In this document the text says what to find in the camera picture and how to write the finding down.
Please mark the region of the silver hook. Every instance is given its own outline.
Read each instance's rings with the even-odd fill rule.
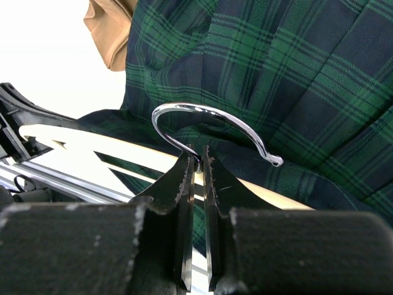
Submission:
[[[152,113],[152,123],[154,129],[157,131],[162,138],[164,138],[167,142],[175,146],[176,148],[187,152],[190,155],[193,155],[194,158],[198,162],[202,161],[202,157],[198,155],[193,149],[190,149],[186,145],[178,142],[174,138],[170,137],[169,135],[163,133],[158,126],[158,118],[167,112],[204,112],[210,114],[214,117],[218,117],[223,119],[224,122],[229,123],[230,125],[239,128],[242,133],[244,133],[257,147],[259,154],[262,158],[266,161],[270,162],[273,166],[281,166],[284,163],[284,160],[277,156],[270,154],[266,148],[265,144],[263,143],[261,137],[246,123],[242,120],[236,118],[235,116],[228,114],[227,112],[221,111],[216,108],[212,108],[210,106],[202,106],[200,104],[193,104],[193,103],[165,103],[160,105],[159,107],[155,108]]]

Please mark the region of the garment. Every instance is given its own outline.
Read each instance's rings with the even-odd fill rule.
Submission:
[[[284,158],[275,168],[235,128],[184,113],[163,129],[236,177],[318,210],[362,210],[393,225],[393,1],[139,0],[120,110],[79,120],[91,132],[179,152],[152,111],[185,101],[244,120]],[[146,176],[119,159],[102,159]],[[133,191],[148,184],[119,175]],[[203,210],[194,243],[204,251]]]
[[[124,71],[128,34],[137,0],[89,0],[84,22],[105,65]]]

